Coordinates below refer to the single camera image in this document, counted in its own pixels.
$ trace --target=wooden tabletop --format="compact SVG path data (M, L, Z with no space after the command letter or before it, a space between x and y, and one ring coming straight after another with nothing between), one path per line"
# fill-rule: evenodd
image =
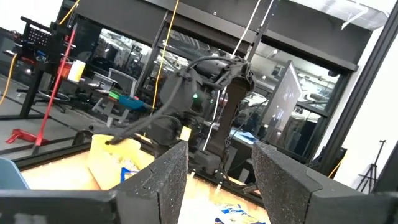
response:
M86 166L88 152L51 162L22 172L31 189L35 190L100 190ZM199 178L187 177L179 223L214 223L218 204L240 204L242 209L261 222L269 222L267 212L223 189Z

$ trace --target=plastic bag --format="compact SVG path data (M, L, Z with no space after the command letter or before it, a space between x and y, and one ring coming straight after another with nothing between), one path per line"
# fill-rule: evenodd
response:
M240 205L220 205L222 215L215 219L215 224L266 224L248 215Z

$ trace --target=gray floor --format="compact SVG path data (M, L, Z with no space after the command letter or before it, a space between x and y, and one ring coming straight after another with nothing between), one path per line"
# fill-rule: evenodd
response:
M0 92L3 93L6 86L6 77L0 75ZM21 85L20 83L12 81L7 93L9 98L16 100L19 103L24 102L25 95L18 96L16 90L18 88L27 89L27 86ZM0 105L0 115L7 114L19 114L21 110L21 104L5 99L2 105ZM33 109L45 113L47 109L46 103L41 103L33 106ZM60 138L72 137L75 135L75 130L81 130L87 128L93 122L100 122L87 114L80 111L66 110L66 113L61 113L56 107L53 107L50 112L51 117L54 119L47 120L47 124L44 130L44 138L48 140L55 140ZM37 134L42 124L42 119L31 119L31 120L16 120L16 121L0 121L0 156L8 159L16 159L19 157L25 157L32 154L32 149L2 154L3 150L11 149L19 146L26 146L31 143L22 140L16 140L13 144L7 144L6 140L11 136L13 129L23 129L32 134ZM39 152L52 151L61 147L70 146L72 141L65 141L48 146L40 147Z

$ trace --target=green object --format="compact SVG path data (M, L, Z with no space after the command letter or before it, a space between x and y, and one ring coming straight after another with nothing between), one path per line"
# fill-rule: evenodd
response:
M114 99L119 100L120 95L115 94L115 93L113 93L113 92L109 92L109 97L112 97L112 98L114 98Z

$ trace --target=white string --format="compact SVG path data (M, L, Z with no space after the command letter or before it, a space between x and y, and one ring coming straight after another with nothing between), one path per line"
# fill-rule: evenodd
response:
M254 10L253 10L253 13L251 14L249 23L248 23L248 25L246 26L246 28L245 28L245 30L244 30L244 32L243 32L243 34L242 34L242 37L239 39L239 42L238 42L238 44L236 45L234 52L232 53L232 58L235 56L236 52L238 51L239 46L241 45L241 42L242 42L244 36L246 35L246 33L247 33L248 30L249 30L251 21L253 20L253 17L254 17L254 15L255 15L256 11L257 11L257 8L258 8L259 5L260 5L260 2L261 2L261 0L258 0L257 4L256 4L256 6L255 6L255 8L254 8Z
M232 58L234 58L236 52L237 52L238 49L239 49L239 46L241 45L241 42L242 42L244 36L246 35L246 33L247 33L248 30L249 30L251 21L253 20L254 15L256 14L256 11L257 11L257 8L258 8L259 5L260 5L260 2L261 2L261 0L258 0L257 4L256 4L256 6L255 6L255 8L254 8L254 10L253 10L253 13L251 14L249 23L248 23L248 25L246 26L246 28L245 28L245 30L244 30L244 32L243 32L241 38L239 39L238 44L237 44L236 47L235 47L235 50L234 50L233 53L232 53ZM217 93L217 101L216 101L216 108L215 108L215 110L214 110L213 120L211 121L213 124L210 126L210 130L209 130L209 133L208 133L208 135L207 135L205 145L203 146L203 150L206 149L206 146L207 146L207 144L208 144L208 142L209 142L209 139L210 139L211 131L213 130L213 126L216 125L216 123L214 123L214 120L216 119L217 108L218 108L218 98L219 98L219 97L220 97L220 91L218 90L218 93Z
M209 139L210 139L210 135L211 135L211 130L213 130L213 126L216 124L216 123L214 123L214 120L216 119L216 115L217 115L217 107L218 107L218 99L219 99L219 98L220 98L220 91L218 90L218 92L217 92L217 100L216 100L216 108L215 108L215 110L214 110L213 120L211 121L212 124L210 125L210 130L209 130L209 133L208 133L207 138L206 138L205 145L203 146L203 149L202 149L202 150L205 150L205 149L206 149L207 143L209 143Z

